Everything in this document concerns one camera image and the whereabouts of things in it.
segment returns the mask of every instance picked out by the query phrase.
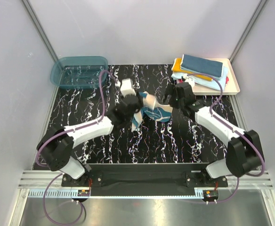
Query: white wall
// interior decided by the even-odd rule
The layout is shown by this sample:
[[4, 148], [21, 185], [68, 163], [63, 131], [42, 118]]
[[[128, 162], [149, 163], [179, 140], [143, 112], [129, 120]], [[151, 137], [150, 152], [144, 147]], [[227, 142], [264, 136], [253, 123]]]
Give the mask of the white wall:
[[59, 57], [172, 63], [229, 58], [259, 0], [30, 0]]
[[275, 187], [275, 0], [262, 12], [233, 68], [246, 124], [260, 135]]
[[0, 0], [0, 226], [32, 166], [54, 86], [53, 61], [19, 0]]

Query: transparent plastic bin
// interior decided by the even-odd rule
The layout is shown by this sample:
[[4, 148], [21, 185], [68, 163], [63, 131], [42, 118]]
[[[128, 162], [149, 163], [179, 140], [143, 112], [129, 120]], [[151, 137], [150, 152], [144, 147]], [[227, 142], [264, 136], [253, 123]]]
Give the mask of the transparent plastic bin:
[[[96, 89], [99, 75], [108, 69], [108, 62], [102, 56], [70, 56], [58, 60], [52, 69], [51, 82], [62, 89]], [[107, 73], [102, 76], [102, 84]]]

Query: orange towel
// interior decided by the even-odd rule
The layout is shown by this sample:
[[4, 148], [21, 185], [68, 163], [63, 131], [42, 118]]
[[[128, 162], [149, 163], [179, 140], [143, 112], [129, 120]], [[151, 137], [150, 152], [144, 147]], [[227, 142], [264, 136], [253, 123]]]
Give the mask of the orange towel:
[[[183, 72], [183, 73], [187, 73], [187, 74], [193, 74], [194, 72], [190, 72], [190, 71], [184, 71], [184, 70], [181, 70], [180, 69], [180, 63], [181, 63], [181, 58], [176, 58], [174, 60], [174, 64], [172, 66], [172, 71], [174, 72]], [[195, 75], [196, 77], [198, 78], [201, 78], [201, 79], [205, 79], [207, 81], [212, 81], [213, 79], [209, 78], [209, 77], [206, 77], [204, 75]]]

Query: white tray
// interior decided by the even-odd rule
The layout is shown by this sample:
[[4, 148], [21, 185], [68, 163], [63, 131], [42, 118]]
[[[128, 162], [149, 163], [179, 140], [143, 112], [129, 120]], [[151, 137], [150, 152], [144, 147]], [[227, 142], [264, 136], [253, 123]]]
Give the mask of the white tray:
[[[223, 63], [224, 67], [227, 67], [228, 73], [228, 83], [226, 84], [226, 87], [223, 91], [224, 95], [236, 95], [237, 93], [240, 92], [233, 68], [231, 66], [231, 63], [229, 59], [226, 58], [208, 58], [208, 60], [215, 60]], [[193, 87], [193, 92], [195, 95], [219, 95], [220, 91], [211, 89], [202, 85], [195, 84]]]

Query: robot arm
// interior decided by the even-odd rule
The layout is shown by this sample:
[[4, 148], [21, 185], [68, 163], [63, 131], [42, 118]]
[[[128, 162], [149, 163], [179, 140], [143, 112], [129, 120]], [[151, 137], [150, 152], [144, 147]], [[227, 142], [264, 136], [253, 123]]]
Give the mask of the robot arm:
[[132, 87], [131, 79], [122, 80], [120, 102], [108, 110], [105, 116], [74, 126], [54, 125], [44, 135], [37, 150], [51, 137], [63, 131], [68, 133], [51, 141], [41, 152], [42, 158], [51, 171], [62, 171], [74, 179], [88, 178], [88, 170], [71, 156], [71, 151], [79, 144], [93, 138], [108, 135], [114, 129], [123, 128], [143, 107], [143, 99]]
[[226, 158], [209, 164], [202, 172], [204, 180], [230, 174], [241, 177], [261, 165], [261, 161], [254, 150], [234, 132], [237, 131], [243, 134], [263, 156], [260, 138], [255, 131], [244, 131], [229, 123], [214, 111], [213, 117], [210, 113], [210, 107], [207, 106], [203, 100], [196, 100], [192, 87], [188, 82], [176, 85], [169, 84], [163, 101], [165, 101], [169, 95], [171, 95], [169, 100], [171, 107], [180, 109], [184, 116], [206, 127], [227, 147]]

